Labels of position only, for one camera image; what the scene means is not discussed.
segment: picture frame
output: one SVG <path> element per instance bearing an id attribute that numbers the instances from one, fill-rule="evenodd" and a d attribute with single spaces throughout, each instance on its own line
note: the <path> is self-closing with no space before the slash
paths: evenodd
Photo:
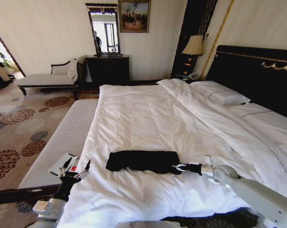
<path id="1" fill-rule="evenodd" d="M 151 0 L 119 0 L 120 32 L 149 32 Z"/>

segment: mirror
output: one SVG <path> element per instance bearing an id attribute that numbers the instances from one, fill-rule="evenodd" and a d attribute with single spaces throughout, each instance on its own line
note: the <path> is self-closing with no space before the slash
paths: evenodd
<path id="1" fill-rule="evenodd" d="M 120 54 L 117 4 L 86 3 L 96 53 Z"/>

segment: gold trim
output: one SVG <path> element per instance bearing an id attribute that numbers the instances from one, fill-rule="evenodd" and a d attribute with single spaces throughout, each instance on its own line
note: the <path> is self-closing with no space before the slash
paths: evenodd
<path id="1" fill-rule="evenodd" d="M 276 61 L 276 62 L 281 62 L 281 63 L 287 63 L 287 60 L 283 60 L 283 59 L 276 59 L 276 58 L 267 58 L 267 57 L 259 57 L 259 56 L 250 56 L 250 55 L 237 54 L 237 53 L 224 52 L 224 51 L 217 51 L 216 53 L 223 53 L 223 54 L 229 54 L 229 55 L 235 55 L 235 56 L 243 56 L 243 57 L 249 57 L 249 58 L 257 58 L 257 59 L 264 59 L 264 60 Z"/>
<path id="2" fill-rule="evenodd" d="M 216 35 L 216 38 L 215 38 L 215 40 L 214 40 L 214 42 L 213 42 L 212 48 L 211 48 L 211 50 L 210 50 L 210 52 L 209 52 L 208 58 L 207 58 L 207 60 L 206 60 L 206 62 L 205 62 L 204 68 L 203 68 L 203 70 L 202 70 L 202 72 L 201 72 L 201 76 L 200 76 L 201 79 L 202 79 L 202 77 L 203 77 L 203 74 L 205 73 L 205 70 L 206 70 L 207 65 L 208 65 L 208 63 L 209 63 L 209 60 L 210 60 L 211 55 L 212 55 L 212 53 L 213 53 L 213 51 L 214 51 L 215 45 L 216 45 L 216 43 L 218 42 L 218 39 L 219 39 L 219 37 L 220 37 L 220 33 L 221 33 L 221 31 L 223 30 L 223 27 L 224 27 L 224 25 L 225 25 L 226 19 L 227 19 L 229 13 L 230 13 L 230 10 L 231 10 L 231 7 L 232 7 L 233 3 L 234 3 L 234 0 L 231 0 L 230 4 L 229 4 L 229 6 L 228 6 L 228 9 L 227 9 L 227 11 L 226 11 L 226 14 L 225 14 L 225 16 L 224 16 L 224 18 L 223 18 L 223 21 L 222 21 L 222 23 L 221 23 L 221 25 L 220 25 L 220 29 L 219 29 L 219 31 L 218 31 L 218 33 L 217 33 L 217 35 Z"/>
<path id="3" fill-rule="evenodd" d="M 272 65 L 267 66 L 267 65 L 265 64 L 265 61 L 262 62 L 261 65 L 262 65 L 264 68 L 273 68 L 273 69 L 275 69 L 275 70 L 285 70 L 285 71 L 287 72 L 287 65 L 286 65 L 286 66 L 283 66 L 283 67 L 277 67 L 276 63 L 274 63 L 274 64 L 272 64 Z"/>

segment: white pillow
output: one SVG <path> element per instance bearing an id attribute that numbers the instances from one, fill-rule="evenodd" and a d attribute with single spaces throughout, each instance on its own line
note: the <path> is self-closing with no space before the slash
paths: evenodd
<path id="1" fill-rule="evenodd" d="M 190 86 L 219 105 L 239 105 L 250 101 L 242 94 L 213 81 L 192 82 Z"/>
<path id="2" fill-rule="evenodd" d="M 287 154 L 287 118 L 258 104 L 228 108 L 242 120 L 264 133 Z"/>
<path id="3" fill-rule="evenodd" d="M 74 80 L 74 78 L 76 77 L 76 60 L 75 59 L 71 59 L 70 61 L 70 68 L 67 72 L 67 76 L 71 79 Z"/>

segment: lamp shade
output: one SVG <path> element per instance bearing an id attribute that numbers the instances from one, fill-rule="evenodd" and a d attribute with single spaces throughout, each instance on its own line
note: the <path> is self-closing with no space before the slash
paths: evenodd
<path id="1" fill-rule="evenodd" d="M 187 55 L 201 55 L 202 36 L 199 35 L 191 36 L 187 46 L 182 51 L 182 53 Z"/>

